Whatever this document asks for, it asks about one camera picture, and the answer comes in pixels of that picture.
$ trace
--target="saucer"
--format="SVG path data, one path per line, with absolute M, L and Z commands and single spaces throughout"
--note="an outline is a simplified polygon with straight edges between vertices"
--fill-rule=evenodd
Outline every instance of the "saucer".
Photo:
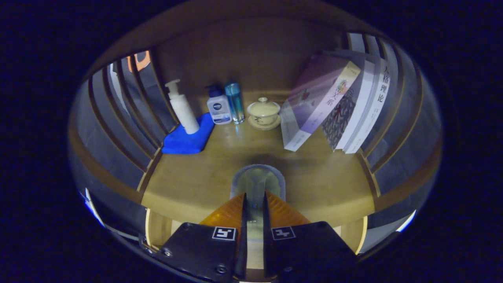
M 278 118 L 276 118 L 276 121 L 274 121 L 270 125 L 259 125 L 255 123 L 255 121 L 252 119 L 252 116 L 248 117 L 248 123 L 252 128 L 255 128 L 257 130 L 272 130 L 275 127 L 277 127 L 279 124 L 281 124 L 281 116 L 278 115 Z

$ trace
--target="blue bottle cap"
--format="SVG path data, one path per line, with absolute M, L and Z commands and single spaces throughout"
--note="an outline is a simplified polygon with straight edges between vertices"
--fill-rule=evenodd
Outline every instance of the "blue bottle cap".
M 217 97 L 223 95 L 223 92 L 220 90 L 218 85 L 210 85 L 204 87 L 205 89 L 208 89 L 208 95 L 210 97 Z

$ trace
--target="screw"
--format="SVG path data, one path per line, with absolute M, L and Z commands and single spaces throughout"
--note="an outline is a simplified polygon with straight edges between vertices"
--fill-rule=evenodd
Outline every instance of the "screw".
M 166 248 L 163 249 L 163 252 L 164 252 L 164 255 L 167 256 L 167 257 L 172 257 L 173 256 L 173 254 L 171 253 L 171 251 L 168 250 L 168 249 L 166 249 Z
M 227 272 L 227 268 L 226 268 L 225 266 L 223 266 L 223 265 L 221 265 L 221 266 L 217 266 L 216 271 L 217 271 L 218 273 L 220 273 L 220 274 L 224 274 L 224 273 L 226 273 L 226 272 Z

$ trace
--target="blue glass bottle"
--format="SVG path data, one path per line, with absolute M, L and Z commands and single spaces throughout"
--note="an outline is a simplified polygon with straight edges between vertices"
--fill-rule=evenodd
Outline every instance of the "blue glass bottle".
M 238 83 L 229 83 L 225 86 L 225 95 L 229 100 L 230 112 L 234 124 L 244 122 L 243 105 L 241 103 L 241 91 Z

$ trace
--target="gaiwan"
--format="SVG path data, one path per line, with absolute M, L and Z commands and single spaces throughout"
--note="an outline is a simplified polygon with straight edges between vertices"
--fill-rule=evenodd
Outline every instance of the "gaiwan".
M 251 103 L 247 108 L 250 114 L 248 123 L 258 130 L 274 129 L 281 123 L 281 117 L 278 115 L 280 109 L 278 103 L 260 97 L 258 102 Z

